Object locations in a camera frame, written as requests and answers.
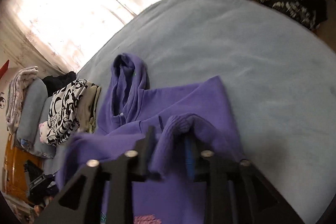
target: bed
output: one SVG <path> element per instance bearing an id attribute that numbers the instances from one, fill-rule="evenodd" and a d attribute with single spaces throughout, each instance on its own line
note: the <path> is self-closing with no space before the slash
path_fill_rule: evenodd
<path id="1" fill-rule="evenodd" d="M 115 34 L 81 69 L 102 87 L 122 52 L 147 64 L 150 88 L 219 75 L 245 153 L 307 224 L 336 193 L 336 56 L 313 33 L 248 0 L 162 0 Z M 70 141 L 44 163 L 62 165 Z"/>

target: wooden cabinet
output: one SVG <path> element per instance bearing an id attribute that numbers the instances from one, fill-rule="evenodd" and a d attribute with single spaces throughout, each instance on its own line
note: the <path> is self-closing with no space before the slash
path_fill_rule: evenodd
<path id="1" fill-rule="evenodd" d="M 12 147 L 13 136 L 9 134 L 3 170 L 3 189 L 2 191 L 11 196 L 15 196 L 28 203 L 26 198 L 27 185 L 24 175 L 23 164 L 26 160 L 31 160 L 38 167 L 42 167 L 42 159 L 18 149 L 16 146 Z"/>

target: pink plush toy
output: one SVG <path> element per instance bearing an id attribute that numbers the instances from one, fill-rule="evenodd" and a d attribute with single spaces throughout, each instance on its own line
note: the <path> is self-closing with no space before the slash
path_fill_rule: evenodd
<path id="1" fill-rule="evenodd" d="M 48 143 L 48 141 L 47 141 L 47 135 L 48 135 L 48 132 L 49 132 L 48 122 L 45 121 L 44 123 L 40 123 L 39 128 L 40 128 L 40 142 L 41 143 Z"/>

